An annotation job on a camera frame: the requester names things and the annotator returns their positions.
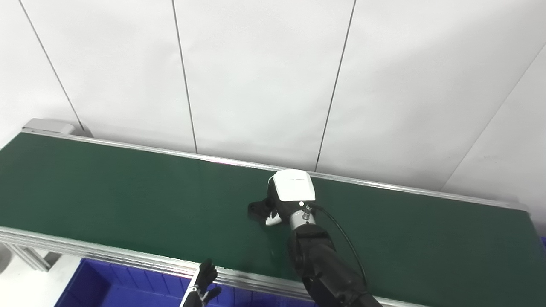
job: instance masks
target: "white wall panel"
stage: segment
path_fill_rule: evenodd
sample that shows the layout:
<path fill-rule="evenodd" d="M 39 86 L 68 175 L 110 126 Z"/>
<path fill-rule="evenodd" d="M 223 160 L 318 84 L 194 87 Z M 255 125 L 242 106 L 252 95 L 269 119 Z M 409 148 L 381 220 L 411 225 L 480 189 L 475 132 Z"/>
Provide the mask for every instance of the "white wall panel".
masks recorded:
<path fill-rule="evenodd" d="M 95 137 L 194 151 L 170 1 L 23 4 Z"/>
<path fill-rule="evenodd" d="M 523 204 L 546 235 L 546 49 L 443 191 Z"/>
<path fill-rule="evenodd" d="M 78 120 L 17 1 L 0 1 L 0 148 L 31 118 Z"/>
<path fill-rule="evenodd" d="M 439 190 L 546 41 L 546 1 L 357 1 L 319 172 Z"/>
<path fill-rule="evenodd" d="M 200 154 L 313 169 L 352 0 L 176 0 Z"/>

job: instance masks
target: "blue plastic bin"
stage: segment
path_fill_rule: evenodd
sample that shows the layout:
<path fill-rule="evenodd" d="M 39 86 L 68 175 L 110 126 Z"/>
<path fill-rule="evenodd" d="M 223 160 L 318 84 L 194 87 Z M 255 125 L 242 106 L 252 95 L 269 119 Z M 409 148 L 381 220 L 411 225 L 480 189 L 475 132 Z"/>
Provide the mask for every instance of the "blue plastic bin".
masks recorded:
<path fill-rule="evenodd" d="M 55 307 L 178 307 L 189 279 L 82 259 Z M 221 286 L 208 306 L 314 307 L 313 302 Z"/>

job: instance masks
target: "green belt surface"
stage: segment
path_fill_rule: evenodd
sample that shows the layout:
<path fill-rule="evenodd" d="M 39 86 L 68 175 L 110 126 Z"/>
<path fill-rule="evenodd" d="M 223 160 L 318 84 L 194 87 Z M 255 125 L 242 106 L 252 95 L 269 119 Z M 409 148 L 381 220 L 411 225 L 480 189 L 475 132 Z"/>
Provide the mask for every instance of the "green belt surface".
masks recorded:
<path fill-rule="evenodd" d="M 284 279 L 288 226 L 249 202 L 273 172 L 20 133 L 0 151 L 0 226 Z M 528 213 L 313 178 L 351 238 L 370 292 L 434 307 L 546 306 L 546 256 Z M 325 217 L 339 252 L 347 244 Z"/>

